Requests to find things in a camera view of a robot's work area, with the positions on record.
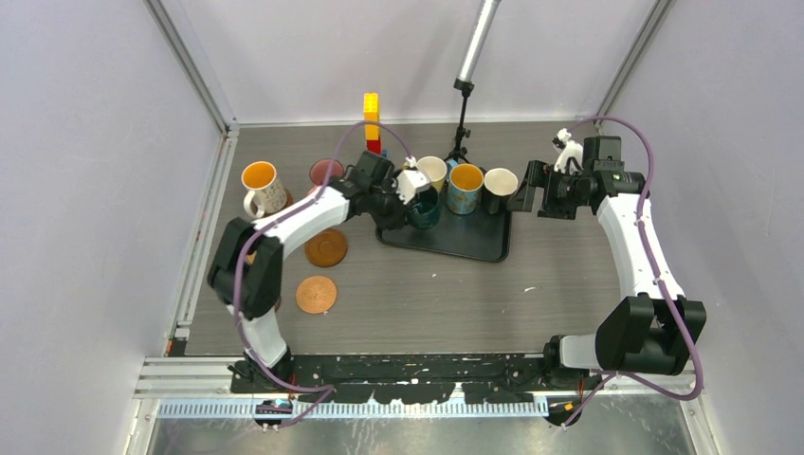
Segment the dark green mug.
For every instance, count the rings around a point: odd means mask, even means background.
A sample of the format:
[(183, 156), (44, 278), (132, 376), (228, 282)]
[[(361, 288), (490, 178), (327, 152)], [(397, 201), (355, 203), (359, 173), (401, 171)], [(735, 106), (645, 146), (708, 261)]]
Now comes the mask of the dark green mug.
[(429, 188), (419, 192), (411, 201), (407, 214), (408, 224), (416, 229), (430, 229), (440, 220), (439, 192)]

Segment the cream yellow mug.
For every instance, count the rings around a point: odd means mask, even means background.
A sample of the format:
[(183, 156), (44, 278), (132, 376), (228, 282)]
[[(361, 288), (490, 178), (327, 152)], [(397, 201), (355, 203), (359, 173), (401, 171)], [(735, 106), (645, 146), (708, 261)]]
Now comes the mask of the cream yellow mug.
[(448, 175), (448, 165), (442, 158), (423, 156), (418, 159), (416, 168), (428, 176), (431, 186), (437, 192), (442, 191)]

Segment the pink ghost mug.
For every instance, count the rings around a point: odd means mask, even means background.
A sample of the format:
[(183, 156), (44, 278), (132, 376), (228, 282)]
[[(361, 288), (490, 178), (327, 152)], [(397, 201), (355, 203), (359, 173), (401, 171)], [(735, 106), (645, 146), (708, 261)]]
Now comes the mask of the pink ghost mug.
[(320, 187), (324, 183), (326, 176), (334, 179), (336, 177), (343, 176), (343, 174), (344, 167), (339, 161), (329, 158), (317, 161), (312, 165), (309, 171), (309, 178), (313, 184), (313, 187), (308, 193), (311, 194), (318, 187)]

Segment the floral white mug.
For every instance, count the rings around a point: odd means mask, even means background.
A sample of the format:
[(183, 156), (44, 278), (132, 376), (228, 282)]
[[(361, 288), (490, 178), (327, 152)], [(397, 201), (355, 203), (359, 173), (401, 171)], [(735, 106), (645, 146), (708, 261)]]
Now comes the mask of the floral white mug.
[(282, 210), (286, 188), (276, 167), (267, 161), (247, 165), (241, 182), (247, 190), (243, 209), (251, 219), (260, 219)]

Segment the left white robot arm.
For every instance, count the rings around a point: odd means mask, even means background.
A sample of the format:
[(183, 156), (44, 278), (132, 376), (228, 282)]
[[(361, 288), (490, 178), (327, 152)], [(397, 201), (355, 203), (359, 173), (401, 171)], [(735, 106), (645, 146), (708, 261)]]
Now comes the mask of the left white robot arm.
[(244, 351), (266, 391), (282, 391), (291, 377), (289, 348), (279, 329), (283, 263), (328, 228), (368, 214), (380, 228), (401, 228), (409, 206), (431, 181), (412, 158), (398, 169), (387, 158), (362, 154), (355, 166), (288, 209), (259, 221), (227, 223), (207, 284), (234, 318)]

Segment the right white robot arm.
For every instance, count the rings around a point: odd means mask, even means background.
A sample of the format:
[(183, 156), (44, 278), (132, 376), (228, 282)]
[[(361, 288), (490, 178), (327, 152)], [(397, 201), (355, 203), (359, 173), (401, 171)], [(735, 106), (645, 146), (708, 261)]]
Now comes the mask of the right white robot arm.
[(510, 211), (536, 209), (544, 218), (573, 220), (588, 207), (612, 248), (622, 300), (585, 336), (554, 336), (541, 363), (544, 382), (565, 389), (579, 370), (677, 375), (703, 331), (702, 302), (690, 300), (672, 277), (652, 225), (647, 179), (629, 172), (617, 136), (582, 143), (561, 130), (553, 139), (556, 163), (532, 160), (508, 198)]

